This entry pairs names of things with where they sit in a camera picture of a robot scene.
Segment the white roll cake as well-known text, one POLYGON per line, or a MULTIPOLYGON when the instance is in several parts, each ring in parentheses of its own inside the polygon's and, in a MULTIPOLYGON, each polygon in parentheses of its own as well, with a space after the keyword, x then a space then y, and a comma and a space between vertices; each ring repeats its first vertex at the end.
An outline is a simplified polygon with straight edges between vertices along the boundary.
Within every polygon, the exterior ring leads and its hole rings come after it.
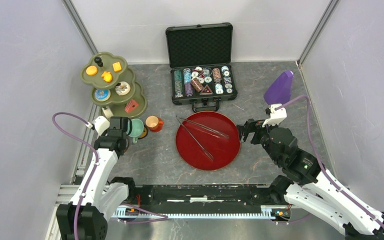
POLYGON ((100 114, 104 116, 106 119, 109 119, 114 116, 114 113, 109 106, 102 107, 100 109, 100 114))

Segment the blue donut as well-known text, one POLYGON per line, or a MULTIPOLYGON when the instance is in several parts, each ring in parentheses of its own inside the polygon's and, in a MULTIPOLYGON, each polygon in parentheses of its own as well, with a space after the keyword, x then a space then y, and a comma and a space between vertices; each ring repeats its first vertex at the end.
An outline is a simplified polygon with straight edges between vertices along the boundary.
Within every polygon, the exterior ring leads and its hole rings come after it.
POLYGON ((105 102, 111 97, 111 91, 109 89, 96 89, 93 97, 98 102, 105 102))

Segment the pink triangular cake slice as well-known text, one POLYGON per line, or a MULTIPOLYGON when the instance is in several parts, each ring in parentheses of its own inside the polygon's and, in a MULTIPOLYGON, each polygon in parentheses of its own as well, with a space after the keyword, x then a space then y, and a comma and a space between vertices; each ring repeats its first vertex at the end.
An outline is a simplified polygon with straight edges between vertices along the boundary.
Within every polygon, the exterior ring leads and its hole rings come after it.
POLYGON ((136 108, 139 107, 139 104, 137 101, 135 101, 134 99, 131 99, 125 106, 124 108, 124 111, 126 113, 131 113, 133 110, 135 110, 136 108))

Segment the metal tongs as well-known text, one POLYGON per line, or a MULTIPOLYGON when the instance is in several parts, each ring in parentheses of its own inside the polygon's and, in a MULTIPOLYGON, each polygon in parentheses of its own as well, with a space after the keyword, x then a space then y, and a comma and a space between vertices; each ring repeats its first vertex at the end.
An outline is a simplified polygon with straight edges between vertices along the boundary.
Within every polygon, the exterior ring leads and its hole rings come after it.
POLYGON ((176 115, 175 118, 178 121, 179 125, 192 137, 192 139, 198 144, 200 149, 205 153, 205 155, 209 158, 209 160, 211 162, 214 161, 213 155, 197 140, 197 138, 191 133, 190 129, 185 126, 184 122, 187 122, 187 123, 194 125, 195 127, 197 127, 197 128, 195 128, 196 130, 199 130, 199 131, 206 133, 206 134, 210 134, 213 137, 224 138, 224 139, 230 138, 227 134, 225 134, 221 131, 215 130, 213 128, 210 128, 204 124, 189 120, 189 119, 181 117, 179 115, 176 115))

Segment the white chocolate donut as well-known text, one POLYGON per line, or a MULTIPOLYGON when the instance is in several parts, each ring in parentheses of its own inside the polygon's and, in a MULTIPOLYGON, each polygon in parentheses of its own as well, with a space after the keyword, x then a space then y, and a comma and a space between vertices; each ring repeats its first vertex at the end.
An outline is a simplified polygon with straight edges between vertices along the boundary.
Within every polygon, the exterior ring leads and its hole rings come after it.
POLYGON ((119 96, 125 96, 131 91, 131 85, 128 82, 121 81, 115 86, 115 92, 119 96))

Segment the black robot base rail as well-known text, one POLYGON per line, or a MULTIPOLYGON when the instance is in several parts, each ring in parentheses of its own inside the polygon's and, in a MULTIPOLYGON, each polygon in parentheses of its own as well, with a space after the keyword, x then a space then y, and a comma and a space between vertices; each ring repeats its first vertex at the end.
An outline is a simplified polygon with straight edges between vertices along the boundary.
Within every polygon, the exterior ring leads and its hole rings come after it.
POLYGON ((286 222, 290 205, 267 184, 137 185, 112 215, 119 221, 164 219, 286 222))

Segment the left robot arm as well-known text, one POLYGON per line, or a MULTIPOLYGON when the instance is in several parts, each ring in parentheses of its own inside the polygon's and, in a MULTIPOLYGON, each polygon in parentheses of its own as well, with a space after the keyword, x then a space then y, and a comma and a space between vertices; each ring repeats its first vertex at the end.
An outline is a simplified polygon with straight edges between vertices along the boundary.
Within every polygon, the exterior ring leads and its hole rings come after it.
POLYGON ((52 122, 65 135, 75 139, 93 153, 92 160, 81 184, 68 203, 57 207, 55 216, 61 239, 63 240, 104 240, 108 232, 108 222, 119 204, 133 203, 137 198, 137 190, 128 181, 116 181, 104 190, 107 179, 116 162, 122 156, 128 145, 128 134, 132 131, 132 120, 128 117, 99 116, 93 123, 70 114, 82 121, 89 129, 98 133, 95 145, 80 139, 62 129, 56 117, 52 122))

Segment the black poker chip case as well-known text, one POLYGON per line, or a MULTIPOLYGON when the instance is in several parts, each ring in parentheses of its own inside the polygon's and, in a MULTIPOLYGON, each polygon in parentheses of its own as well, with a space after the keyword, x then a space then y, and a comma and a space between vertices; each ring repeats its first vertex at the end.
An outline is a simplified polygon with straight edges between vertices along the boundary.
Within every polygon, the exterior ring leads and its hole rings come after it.
POLYGON ((170 26, 165 30, 171 68, 171 101, 192 111, 216 112, 238 91, 231 66, 233 25, 229 22, 170 26))

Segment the teal cup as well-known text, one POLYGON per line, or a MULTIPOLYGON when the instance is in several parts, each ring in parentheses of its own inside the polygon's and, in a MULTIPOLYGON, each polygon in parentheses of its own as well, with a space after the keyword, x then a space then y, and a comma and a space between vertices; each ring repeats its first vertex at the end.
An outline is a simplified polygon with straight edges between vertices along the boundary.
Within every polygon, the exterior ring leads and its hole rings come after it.
POLYGON ((127 135, 131 138, 133 144, 136 144, 144 131, 144 123, 139 118, 128 119, 127 135))

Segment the small orange cup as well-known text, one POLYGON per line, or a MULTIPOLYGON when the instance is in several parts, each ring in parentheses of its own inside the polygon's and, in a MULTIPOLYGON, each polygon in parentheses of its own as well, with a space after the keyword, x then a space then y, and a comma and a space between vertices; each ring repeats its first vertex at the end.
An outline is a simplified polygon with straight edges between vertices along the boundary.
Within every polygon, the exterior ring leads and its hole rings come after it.
POLYGON ((146 118, 145 120, 145 125, 148 127, 148 129, 151 132, 157 132, 157 127, 158 127, 158 118, 157 116, 151 115, 146 118))

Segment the green three-tier dessert stand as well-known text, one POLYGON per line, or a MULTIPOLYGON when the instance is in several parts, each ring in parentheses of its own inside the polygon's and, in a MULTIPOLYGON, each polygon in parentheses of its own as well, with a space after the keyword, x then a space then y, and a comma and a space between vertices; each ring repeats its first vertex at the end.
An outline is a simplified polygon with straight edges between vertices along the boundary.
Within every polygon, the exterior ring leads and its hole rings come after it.
POLYGON ((142 116, 148 108, 148 100, 146 99, 144 88, 138 82, 137 75, 133 68, 129 66, 126 59, 122 56, 105 51, 96 53, 81 70, 80 79, 84 84, 92 87, 92 92, 90 94, 91 101, 100 108, 100 113, 102 107, 110 107, 114 113, 114 117, 128 117, 134 119, 142 116), (114 72, 112 64, 115 62, 121 63, 122 71, 114 72), (87 75, 86 68, 88 66, 96 66, 98 68, 97 74, 93 76, 87 75), (112 73, 112 82, 105 82, 103 80, 101 75, 104 71, 112 73), (120 96, 116 93, 115 86, 119 82, 127 82, 130 84, 131 90, 128 94, 120 96), (96 89, 110 90, 110 98, 103 102, 96 101, 93 97, 96 89), (132 99, 137 101, 139 106, 132 112, 126 113, 124 108, 132 99))

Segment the red round coaster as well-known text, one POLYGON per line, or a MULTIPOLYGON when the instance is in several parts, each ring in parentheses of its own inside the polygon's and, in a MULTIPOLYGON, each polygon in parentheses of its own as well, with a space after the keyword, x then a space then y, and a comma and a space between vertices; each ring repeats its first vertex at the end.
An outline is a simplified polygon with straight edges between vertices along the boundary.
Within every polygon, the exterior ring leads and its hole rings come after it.
POLYGON ((156 131, 157 131, 157 132, 161 131, 162 128, 163 128, 163 126, 164 126, 164 121, 159 117, 159 118, 158 118, 158 126, 157 126, 156 131))

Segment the orange round cookie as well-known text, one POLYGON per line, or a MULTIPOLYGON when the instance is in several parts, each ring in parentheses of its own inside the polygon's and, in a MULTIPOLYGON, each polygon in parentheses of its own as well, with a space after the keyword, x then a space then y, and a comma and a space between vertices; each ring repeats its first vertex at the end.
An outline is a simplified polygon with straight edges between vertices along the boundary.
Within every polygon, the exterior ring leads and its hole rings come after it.
POLYGON ((95 65, 90 65, 85 69, 88 76, 94 76, 98 73, 98 68, 95 65))

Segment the orange fish cookie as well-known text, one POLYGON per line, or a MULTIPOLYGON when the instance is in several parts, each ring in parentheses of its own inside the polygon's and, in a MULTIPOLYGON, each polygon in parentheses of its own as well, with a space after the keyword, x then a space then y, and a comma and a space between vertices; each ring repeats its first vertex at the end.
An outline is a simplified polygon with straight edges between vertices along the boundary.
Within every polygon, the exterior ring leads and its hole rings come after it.
POLYGON ((104 71, 101 75, 102 79, 106 82, 106 83, 110 83, 113 81, 113 74, 110 72, 110 71, 104 71))

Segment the yellow rectangular biscuit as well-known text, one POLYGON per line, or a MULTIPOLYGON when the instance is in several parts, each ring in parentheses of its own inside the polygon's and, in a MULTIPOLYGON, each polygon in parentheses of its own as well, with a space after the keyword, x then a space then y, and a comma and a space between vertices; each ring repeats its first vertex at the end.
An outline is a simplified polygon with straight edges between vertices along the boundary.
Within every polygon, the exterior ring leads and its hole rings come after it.
POLYGON ((115 73, 121 72, 123 70, 122 64, 119 61, 114 62, 112 64, 112 68, 115 73))

